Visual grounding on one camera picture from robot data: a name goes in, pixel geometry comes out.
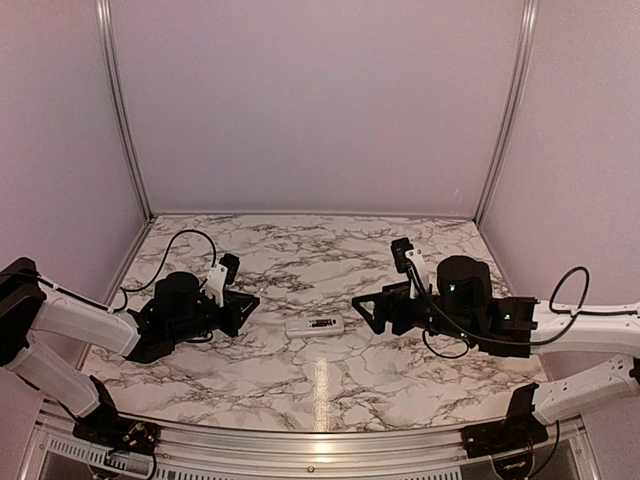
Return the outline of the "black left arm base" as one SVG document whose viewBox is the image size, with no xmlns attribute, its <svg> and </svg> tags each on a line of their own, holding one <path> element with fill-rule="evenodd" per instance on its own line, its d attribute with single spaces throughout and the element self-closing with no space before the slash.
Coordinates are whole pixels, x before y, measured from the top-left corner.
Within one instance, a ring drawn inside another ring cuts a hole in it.
<svg viewBox="0 0 640 480">
<path fill-rule="evenodd" d="M 152 455 L 158 441 L 159 426 L 119 415 L 92 417 L 80 419 L 73 428 L 73 436 L 116 452 Z"/>
</svg>

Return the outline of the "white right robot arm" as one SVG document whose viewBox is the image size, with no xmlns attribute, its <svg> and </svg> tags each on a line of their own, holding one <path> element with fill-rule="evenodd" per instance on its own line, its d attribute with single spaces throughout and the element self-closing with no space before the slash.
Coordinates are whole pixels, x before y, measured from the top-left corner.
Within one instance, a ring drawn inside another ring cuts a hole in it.
<svg viewBox="0 0 640 480">
<path fill-rule="evenodd" d="M 561 380 L 516 389 L 495 438 L 515 448 L 534 422 L 549 425 L 610 400 L 639 393 L 639 307 L 556 307 L 534 297 L 496 298 L 486 263 L 454 255 L 428 281 L 418 250 L 397 260 L 404 282 L 353 298 L 352 306 L 376 334 L 400 336 L 414 328 L 444 335 L 497 357 L 529 358 L 557 352 L 608 353 L 610 359 Z"/>
</svg>

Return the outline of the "white remote control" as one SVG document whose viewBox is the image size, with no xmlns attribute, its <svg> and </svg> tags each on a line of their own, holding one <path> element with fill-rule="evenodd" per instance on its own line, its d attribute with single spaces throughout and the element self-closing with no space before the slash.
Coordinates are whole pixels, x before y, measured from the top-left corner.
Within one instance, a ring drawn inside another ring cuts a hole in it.
<svg viewBox="0 0 640 480">
<path fill-rule="evenodd" d="M 344 323 L 335 318 L 302 318 L 285 322 L 289 338 L 337 336 L 344 333 Z"/>
</svg>

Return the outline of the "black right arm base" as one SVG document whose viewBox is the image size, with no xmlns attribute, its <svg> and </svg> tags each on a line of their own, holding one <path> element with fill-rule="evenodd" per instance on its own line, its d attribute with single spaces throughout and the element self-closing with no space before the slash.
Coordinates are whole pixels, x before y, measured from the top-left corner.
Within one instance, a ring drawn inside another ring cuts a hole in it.
<svg viewBox="0 0 640 480">
<path fill-rule="evenodd" d="M 537 383 L 517 388 L 501 420 L 463 427 L 461 438 L 467 456 L 495 455 L 547 441 L 547 427 L 533 415 L 533 397 L 538 388 Z"/>
</svg>

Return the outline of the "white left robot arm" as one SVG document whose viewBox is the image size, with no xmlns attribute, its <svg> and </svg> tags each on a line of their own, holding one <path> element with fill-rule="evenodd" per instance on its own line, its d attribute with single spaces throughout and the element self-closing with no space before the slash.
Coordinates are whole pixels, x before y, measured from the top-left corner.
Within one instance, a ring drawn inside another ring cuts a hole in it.
<svg viewBox="0 0 640 480">
<path fill-rule="evenodd" d="M 22 257 L 1 272 L 1 366 L 55 398 L 106 445 L 125 438 L 126 423 L 104 385 L 80 373 L 37 340 L 53 333 L 91 344 L 129 362 L 150 364 L 184 342 L 220 331 L 234 338 L 258 297 L 234 291 L 238 257 L 226 254 L 205 280 L 178 271 L 160 280 L 136 311 L 86 299 L 40 276 Z"/>
</svg>

